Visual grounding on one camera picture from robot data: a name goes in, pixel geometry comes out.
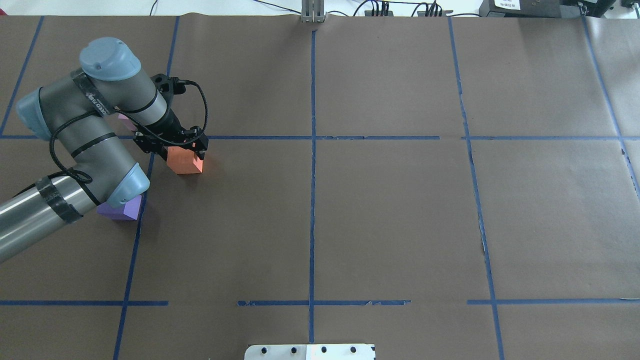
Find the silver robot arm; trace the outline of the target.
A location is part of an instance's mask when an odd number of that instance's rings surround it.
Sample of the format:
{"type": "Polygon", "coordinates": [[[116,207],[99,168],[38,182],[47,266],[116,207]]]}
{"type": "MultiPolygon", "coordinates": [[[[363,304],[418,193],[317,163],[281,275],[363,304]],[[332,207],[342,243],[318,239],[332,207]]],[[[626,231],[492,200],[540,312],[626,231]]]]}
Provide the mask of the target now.
{"type": "Polygon", "coordinates": [[[142,152],[167,158],[169,148],[203,159],[209,122],[204,103],[202,126],[184,128],[173,98],[193,80],[147,75],[141,61],[121,40],[94,39],[78,55],[80,67],[19,100],[23,125],[48,143],[58,171],[45,175],[1,205],[1,261],[6,262],[48,235],[77,223],[100,205],[119,208],[142,195],[150,180],[107,122],[114,114],[135,126],[142,152]]]}

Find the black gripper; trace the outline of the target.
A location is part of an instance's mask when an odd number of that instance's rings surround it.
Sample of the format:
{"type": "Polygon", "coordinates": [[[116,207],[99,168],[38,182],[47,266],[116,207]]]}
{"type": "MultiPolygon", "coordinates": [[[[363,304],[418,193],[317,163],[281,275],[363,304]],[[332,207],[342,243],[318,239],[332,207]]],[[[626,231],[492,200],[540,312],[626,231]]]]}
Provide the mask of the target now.
{"type": "Polygon", "coordinates": [[[197,125],[184,128],[172,110],[153,124],[144,125],[138,120],[133,120],[133,123],[137,128],[134,142],[142,152],[156,154],[166,162],[169,159],[168,147],[179,147],[193,151],[195,157],[204,161],[209,146],[204,129],[197,125]]]}

